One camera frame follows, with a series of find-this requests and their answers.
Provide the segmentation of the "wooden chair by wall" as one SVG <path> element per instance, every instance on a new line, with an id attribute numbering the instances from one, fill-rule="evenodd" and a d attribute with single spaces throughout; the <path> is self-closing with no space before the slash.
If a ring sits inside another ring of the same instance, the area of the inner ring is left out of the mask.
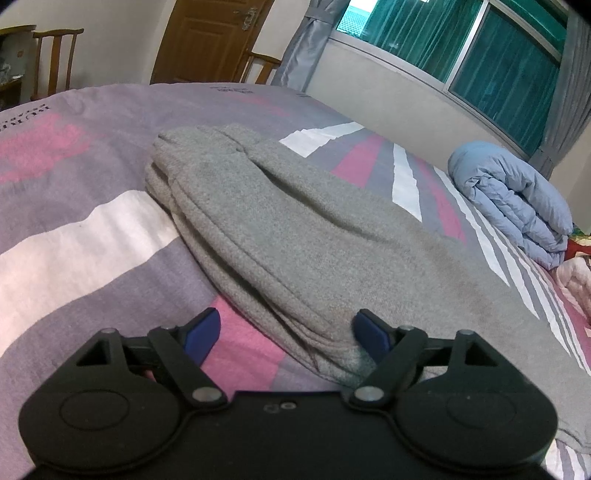
<path id="1" fill-rule="evenodd" d="M 64 80 L 64 89 L 69 90 L 71 87 L 72 69 L 75 55 L 75 48 L 77 39 L 80 35 L 85 32 L 84 28 L 79 29 L 52 29 L 45 31 L 34 31 L 32 34 L 33 39 L 36 41 L 36 50 L 34 58 L 34 74 L 33 74 L 33 87 L 32 94 L 30 97 L 31 101 L 40 100 L 57 93 L 58 81 L 60 79 L 60 60 L 61 60 L 61 48 L 65 37 L 70 37 L 69 53 L 66 65 L 66 73 Z M 40 76 L 41 76 L 41 56 L 43 41 L 45 39 L 51 40 L 51 49 L 49 56 L 49 72 L 47 78 L 46 92 L 40 91 Z"/>

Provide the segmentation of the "red patterned folded blanket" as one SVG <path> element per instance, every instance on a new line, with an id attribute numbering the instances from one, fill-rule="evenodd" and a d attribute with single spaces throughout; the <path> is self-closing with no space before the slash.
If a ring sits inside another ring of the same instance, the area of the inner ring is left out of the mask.
<path id="1" fill-rule="evenodd" d="M 570 260 L 577 256 L 591 255 L 591 236 L 585 234 L 577 226 L 573 227 L 573 232 L 569 235 L 565 259 Z"/>

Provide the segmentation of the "wooden chair near door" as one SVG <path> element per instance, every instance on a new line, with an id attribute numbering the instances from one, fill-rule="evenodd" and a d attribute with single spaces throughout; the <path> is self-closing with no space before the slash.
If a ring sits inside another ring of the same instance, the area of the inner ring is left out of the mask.
<path id="1" fill-rule="evenodd" d="M 279 58 L 259 54 L 252 51 L 245 53 L 245 69 L 239 77 L 239 82 L 246 84 L 250 80 L 256 85 L 266 85 L 270 82 L 270 77 L 279 69 L 281 60 Z"/>

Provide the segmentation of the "brown wooden door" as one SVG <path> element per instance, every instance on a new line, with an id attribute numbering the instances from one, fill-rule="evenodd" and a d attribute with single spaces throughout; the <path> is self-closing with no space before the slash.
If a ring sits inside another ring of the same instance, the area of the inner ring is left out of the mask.
<path id="1" fill-rule="evenodd" d="M 177 1 L 150 82 L 237 81 L 271 6 L 271 0 Z"/>

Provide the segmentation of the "grey curtain left side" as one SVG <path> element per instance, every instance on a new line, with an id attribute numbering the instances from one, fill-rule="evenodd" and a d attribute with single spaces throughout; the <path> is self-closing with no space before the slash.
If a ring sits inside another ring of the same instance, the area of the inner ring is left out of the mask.
<path id="1" fill-rule="evenodd" d="M 329 36 L 349 6 L 349 0 L 314 0 L 283 54 L 271 84 L 304 92 L 311 82 Z"/>

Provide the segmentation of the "grey curtain right side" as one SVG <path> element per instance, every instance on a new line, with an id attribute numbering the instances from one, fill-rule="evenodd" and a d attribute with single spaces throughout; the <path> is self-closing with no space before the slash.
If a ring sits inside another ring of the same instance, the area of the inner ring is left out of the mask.
<path id="1" fill-rule="evenodd" d="M 542 141 L 529 163 L 547 180 L 590 121 L 590 25 L 573 8 Z"/>

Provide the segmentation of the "grey curtain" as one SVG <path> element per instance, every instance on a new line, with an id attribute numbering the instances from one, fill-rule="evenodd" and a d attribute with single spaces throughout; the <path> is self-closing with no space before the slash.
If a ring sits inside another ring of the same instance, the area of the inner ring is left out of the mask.
<path id="1" fill-rule="evenodd" d="M 311 82 L 329 36 L 349 6 L 349 0 L 314 0 L 283 54 L 271 84 L 304 92 Z"/>
<path id="2" fill-rule="evenodd" d="M 529 163 L 547 180 L 590 121 L 590 25 L 573 8 L 542 141 Z"/>

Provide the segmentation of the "folded pink blanket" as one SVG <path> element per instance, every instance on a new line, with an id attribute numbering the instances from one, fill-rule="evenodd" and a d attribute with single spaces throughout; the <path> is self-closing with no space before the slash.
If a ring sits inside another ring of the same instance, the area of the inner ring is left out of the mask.
<path id="1" fill-rule="evenodd" d="M 565 261 L 553 271 L 553 277 L 565 297 L 580 313 L 590 319 L 590 257 L 582 255 Z"/>

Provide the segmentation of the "window with teal blinds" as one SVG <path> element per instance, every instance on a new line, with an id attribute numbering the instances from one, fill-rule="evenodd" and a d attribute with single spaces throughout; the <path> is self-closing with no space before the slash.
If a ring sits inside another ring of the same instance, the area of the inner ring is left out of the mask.
<path id="1" fill-rule="evenodd" d="M 559 1 L 353 1 L 339 39 L 457 102 L 526 156 L 540 146 L 567 33 Z"/>

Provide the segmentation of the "folded light blue duvet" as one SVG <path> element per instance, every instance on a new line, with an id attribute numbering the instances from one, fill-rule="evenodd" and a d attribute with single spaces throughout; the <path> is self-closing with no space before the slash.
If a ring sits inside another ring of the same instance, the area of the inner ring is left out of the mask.
<path id="1" fill-rule="evenodd" d="M 565 258 L 573 219 L 566 200 L 535 168 L 485 141 L 458 147 L 448 161 L 456 188 L 513 244 L 547 270 Z"/>

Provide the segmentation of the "striped pink grey bed sheet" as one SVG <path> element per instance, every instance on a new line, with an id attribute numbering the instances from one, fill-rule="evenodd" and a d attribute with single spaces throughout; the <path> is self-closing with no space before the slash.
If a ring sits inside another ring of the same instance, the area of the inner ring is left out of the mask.
<path id="1" fill-rule="evenodd" d="M 426 232 L 458 240 L 471 271 L 497 275 L 526 316 L 506 334 L 537 351 L 534 377 L 562 425 L 546 458 L 561 479 L 590 473 L 590 334 L 552 277 L 494 228 L 440 169 L 280 87 L 110 85 L 72 90 L 1 115 L 1 475 L 32 467 L 18 432 L 26 398 L 96 331 L 173 327 L 207 307 L 221 338 L 205 370 L 221 388 L 327 390 L 229 306 L 147 194 L 160 132 L 238 123 L 301 160 L 393 201 Z"/>

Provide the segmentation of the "grey knit pants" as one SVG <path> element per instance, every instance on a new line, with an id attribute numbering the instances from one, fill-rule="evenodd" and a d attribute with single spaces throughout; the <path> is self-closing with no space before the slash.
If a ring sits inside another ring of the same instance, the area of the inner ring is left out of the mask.
<path id="1" fill-rule="evenodd" d="M 553 402 L 561 441 L 590 449 L 590 378 L 520 295 L 458 241 L 390 199 L 243 126 L 154 141 L 146 188 L 211 283 L 302 365 L 346 387 L 374 370 L 362 309 L 436 338 L 477 332 Z"/>

